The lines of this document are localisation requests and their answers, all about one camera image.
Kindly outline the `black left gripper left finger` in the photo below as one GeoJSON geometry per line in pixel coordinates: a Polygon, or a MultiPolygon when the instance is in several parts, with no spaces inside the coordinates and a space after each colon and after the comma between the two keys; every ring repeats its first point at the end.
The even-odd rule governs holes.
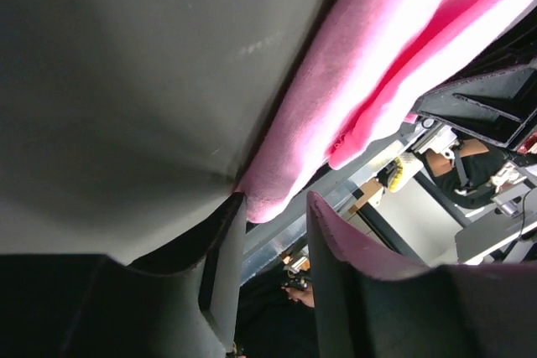
{"type": "Polygon", "coordinates": [[[2,256],[2,356],[229,354],[246,224],[235,193],[127,266],[97,254],[2,256]]]}

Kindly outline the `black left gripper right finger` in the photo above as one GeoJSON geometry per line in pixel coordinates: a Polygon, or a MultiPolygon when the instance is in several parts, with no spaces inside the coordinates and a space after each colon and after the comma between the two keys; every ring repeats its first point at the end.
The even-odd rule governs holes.
{"type": "Polygon", "coordinates": [[[536,266],[428,267],[307,195],[315,321],[323,357],[533,357],[536,266]]]}

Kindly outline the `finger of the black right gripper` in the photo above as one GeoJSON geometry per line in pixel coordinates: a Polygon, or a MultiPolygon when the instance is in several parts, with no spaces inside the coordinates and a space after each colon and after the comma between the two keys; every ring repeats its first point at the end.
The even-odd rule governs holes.
{"type": "Polygon", "coordinates": [[[413,113],[516,151],[536,133],[536,68],[518,66],[439,86],[418,99],[413,113]]]}

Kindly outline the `pink t-shirt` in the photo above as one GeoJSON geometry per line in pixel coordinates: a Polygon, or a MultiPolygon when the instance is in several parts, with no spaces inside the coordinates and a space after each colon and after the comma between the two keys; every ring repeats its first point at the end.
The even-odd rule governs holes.
{"type": "Polygon", "coordinates": [[[534,0],[337,0],[238,190],[247,217],[281,214],[324,163],[340,169],[399,129],[534,0]]]}

